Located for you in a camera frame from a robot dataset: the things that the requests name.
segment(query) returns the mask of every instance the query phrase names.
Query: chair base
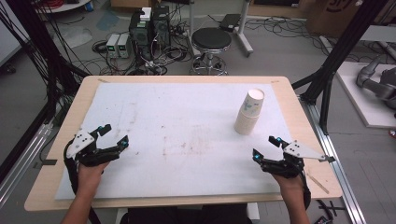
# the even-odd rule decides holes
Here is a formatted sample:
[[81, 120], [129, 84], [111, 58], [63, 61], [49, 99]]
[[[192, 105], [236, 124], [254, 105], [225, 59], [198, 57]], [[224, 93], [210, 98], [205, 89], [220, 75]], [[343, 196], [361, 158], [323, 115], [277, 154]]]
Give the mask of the chair base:
[[228, 76], [226, 71], [227, 64], [218, 56], [214, 56], [213, 54], [208, 54], [207, 56], [197, 57], [192, 62], [192, 67], [190, 70], [191, 75], [214, 75]]

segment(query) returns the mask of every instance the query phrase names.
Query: floor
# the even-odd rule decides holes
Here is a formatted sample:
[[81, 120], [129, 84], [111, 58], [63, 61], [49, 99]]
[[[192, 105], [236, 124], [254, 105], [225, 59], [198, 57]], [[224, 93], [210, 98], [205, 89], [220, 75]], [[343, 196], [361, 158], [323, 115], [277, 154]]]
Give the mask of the floor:
[[[93, 74], [99, 74], [104, 71], [106, 65], [100, 60], [93, 60], [98, 58], [98, 54], [92, 52], [92, 44], [106, 39], [110, 33], [128, 31], [130, 14], [111, 11], [106, 0], [94, 1], [94, 3], [94, 12], [86, 12], [81, 8], [56, 14], [53, 19], [68, 27], [82, 26], [89, 30], [92, 40], [73, 48], [73, 51], [88, 70]], [[239, 5], [231, 6], [227, 11], [221, 12], [212, 8], [210, 15], [216, 21], [221, 21], [224, 14], [238, 12], [239, 7]], [[198, 8], [197, 12], [200, 12], [197, 15], [202, 16], [196, 17], [194, 21], [196, 27], [217, 26], [217, 23], [205, 13], [201, 13], [205, 10]], [[227, 62], [230, 76], [285, 76], [292, 83], [314, 73], [326, 60], [325, 50], [319, 48], [318, 41], [307, 36], [306, 33], [303, 33], [304, 36], [297, 36], [300, 33], [287, 31], [286, 26], [283, 26], [282, 30], [278, 26], [271, 29], [274, 21], [267, 21], [266, 27], [269, 28], [267, 30], [260, 25], [261, 19], [251, 18], [247, 22], [245, 34], [254, 52], [247, 58], [233, 35], [230, 50], [221, 55]], [[290, 29], [300, 31], [299, 27], [304, 24], [294, 21], [288, 25]], [[367, 62], [369, 59], [366, 56], [373, 58], [380, 51], [371, 43], [359, 43], [348, 60], [362, 59], [363, 62]], [[384, 61], [394, 63], [385, 56]], [[0, 148], [2, 148], [0, 162], [4, 161], [8, 152], [46, 103], [46, 87], [29, 58], [23, 52], [19, 52], [10, 62], [15, 66], [16, 73], [9, 74], [4, 70], [0, 73], [0, 123], [3, 128], [0, 132]], [[122, 67], [129, 62], [120, 61], [119, 66]], [[190, 66], [191, 62], [169, 64], [166, 75], [187, 75]], [[304, 92], [305, 88], [296, 90], [296, 93]], [[393, 172], [396, 168], [395, 140], [389, 137], [388, 130], [364, 126], [337, 78], [332, 85], [328, 123], [332, 143], [361, 207], [365, 222], [394, 223], [396, 219], [396, 178]], [[58, 129], [59, 127], [54, 127], [49, 140]], [[56, 223], [61, 220], [64, 211], [30, 213], [23, 208], [24, 201], [39, 173], [38, 157], [45, 158], [49, 148], [50, 142], [29, 165], [7, 200], [2, 200], [0, 210], [2, 223]], [[341, 199], [325, 201], [325, 203], [328, 206], [332, 205], [335, 223], [353, 223], [348, 219]], [[261, 220], [258, 223], [289, 223], [286, 207], [281, 202], [259, 203], [259, 210]], [[98, 209], [97, 213], [103, 223], [114, 223], [117, 209]], [[308, 214], [312, 223], [321, 216], [326, 217], [317, 202], [311, 203]]]

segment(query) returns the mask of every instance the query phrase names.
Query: wooden table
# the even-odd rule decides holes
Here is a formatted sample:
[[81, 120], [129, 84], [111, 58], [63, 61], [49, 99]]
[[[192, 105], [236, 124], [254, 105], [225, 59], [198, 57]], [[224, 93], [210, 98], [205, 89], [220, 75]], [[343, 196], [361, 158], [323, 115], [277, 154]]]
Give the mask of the wooden table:
[[[52, 145], [48, 160], [57, 160], [54, 166], [43, 166], [34, 186], [25, 202], [27, 211], [49, 211], [67, 209], [71, 200], [55, 200], [64, 171], [63, 152], [67, 142], [77, 133], [85, 114], [90, 108], [92, 98], [100, 83], [262, 83], [271, 84], [289, 127], [293, 139], [304, 142], [322, 153], [322, 148], [311, 125], [289, 83], [285, 77], [86, 77], [78, 94], [64, 119], [64, 123]], [[327, 162], [305, 160], [305, 172], [313, 199], [341, 197], [340, 185]], [[100, 199], [92, 203], [93, 207], [131, 207], [155, 205], [184, 205], [205, 203], [249, 203], [282, 200], [280, 194], [246, 194], [221, 196], [193, 196], [175, 198], [133, 198]]]

